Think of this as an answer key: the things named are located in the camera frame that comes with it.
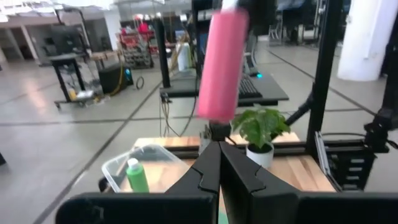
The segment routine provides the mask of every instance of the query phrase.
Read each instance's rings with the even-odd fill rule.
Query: green liquid bottle
[[[148,181],[145,176],[144,166],[136,158],[129,159],[127,164],[129,167],[126,170],[126,174],[132,190],[136,193],[148,193]]]

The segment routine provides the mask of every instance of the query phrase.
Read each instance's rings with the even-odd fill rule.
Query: clear plastic bin
[[[135,147],[105,162],[102,172],[115,192],[133,192],[126,177],[127,160],[136,158],[143,166],[149,192],[165,192],[178,181],[189,166],[157,144]]]

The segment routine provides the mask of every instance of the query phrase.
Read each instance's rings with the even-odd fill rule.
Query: pink foam roller
[[[197,115],[227,123],[234,118],[243,72],[246,11],[221,11],[210,23]]]

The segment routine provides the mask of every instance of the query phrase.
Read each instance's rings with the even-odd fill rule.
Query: potted plant
[[[239,134],[249,144],[246,155],[257,164],[268,168],[274,157],[272,136],[290,132],[285,124],[285,117],[278,110],[258,109],[246,110],[232,121],[233,130],[239,129]]]

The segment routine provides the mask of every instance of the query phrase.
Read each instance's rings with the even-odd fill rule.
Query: white bottle cap
[[[131,158],[127,161],[127,164],[129,165],[129,168],[132,170],[136,170],[139,168],[139,162],[136,158]]]

